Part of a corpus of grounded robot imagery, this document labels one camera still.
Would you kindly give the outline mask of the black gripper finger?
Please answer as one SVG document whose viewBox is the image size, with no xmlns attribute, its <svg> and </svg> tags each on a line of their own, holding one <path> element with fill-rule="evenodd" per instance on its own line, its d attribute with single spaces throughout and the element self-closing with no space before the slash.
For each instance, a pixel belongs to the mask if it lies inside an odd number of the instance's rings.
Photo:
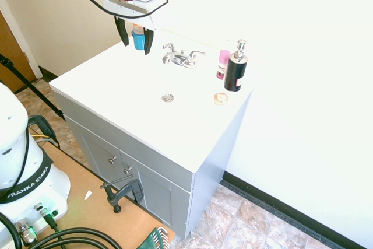
<svg viewBox="0 0 373 249">
<path fill-rule="evenodd" d="M 119 36 L 121 38 L 121 41 L 123 42 L 124 46 L 128 46 L 129 37 L 128 37 L 127 30 L 126 30 L 125 21 L 121 19 L 120 17 L 116 17 L 116 16 L 114 17 L 114 20 L 115 20 L 115 25 L 119 33 Z"/>
<path fill-rule="evenodd" d="M 144 27 L 143 28 L 143 33 L 144 33 L 144 37 L 145 37 L 144 52 L 145 52 L 145 55 L 147 55 L 147 54 L 150 53 L 150 50 L 151 50 L 151 47 L 152 47 L 152 42 L 153 42 L 153 39 L 154 39 L 154 31 Z"/>
</svg>

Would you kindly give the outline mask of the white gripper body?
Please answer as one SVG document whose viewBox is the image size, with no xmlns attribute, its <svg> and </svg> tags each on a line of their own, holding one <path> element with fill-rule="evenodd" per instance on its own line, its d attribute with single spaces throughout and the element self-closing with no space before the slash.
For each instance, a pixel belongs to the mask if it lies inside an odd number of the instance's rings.
<svg viewBox="0 0 373 249">
<path fill-rule="evenodd" d="M 123 0 L 102 0 L 103 7 L 109 12 L 118 14 L 122 19 L 126 19 L 131 23 L 145 27 L 150 30 L 155 30 L 152 16 L 149 13 L 155 8 L 146 7 L 146 4 L 140 1 L 123 1 Z"/>
</svg>

